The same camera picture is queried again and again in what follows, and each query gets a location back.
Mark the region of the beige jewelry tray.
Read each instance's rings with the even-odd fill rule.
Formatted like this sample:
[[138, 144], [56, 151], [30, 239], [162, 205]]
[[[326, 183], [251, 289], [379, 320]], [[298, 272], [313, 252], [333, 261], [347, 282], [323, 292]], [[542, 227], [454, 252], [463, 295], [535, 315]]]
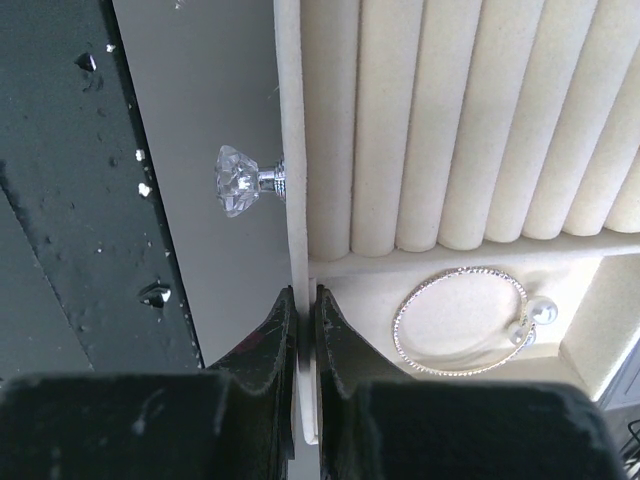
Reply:
[[223, 146], [229, 217], [286, 205], [294, 298], [327, 286], [417, 377], [571, 383], [639, 339], [635, 1], [278, 1], [283, 157]]

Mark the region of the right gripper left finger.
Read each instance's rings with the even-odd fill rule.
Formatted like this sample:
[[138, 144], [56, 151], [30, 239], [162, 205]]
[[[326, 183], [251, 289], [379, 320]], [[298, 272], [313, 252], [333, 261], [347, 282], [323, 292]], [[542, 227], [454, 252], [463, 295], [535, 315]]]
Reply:
[[1, 393], [5, 479], [284, 479], [295, 456], [293, 293], [210, 367], [29, 375]]

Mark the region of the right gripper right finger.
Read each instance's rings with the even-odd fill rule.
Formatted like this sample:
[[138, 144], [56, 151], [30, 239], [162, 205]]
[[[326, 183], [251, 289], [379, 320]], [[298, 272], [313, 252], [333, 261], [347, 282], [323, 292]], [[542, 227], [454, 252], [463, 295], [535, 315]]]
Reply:
[[420, 381], [319, 287], [314, 308], [325, 479], [622, 479], [596, 406], [561, 383]]

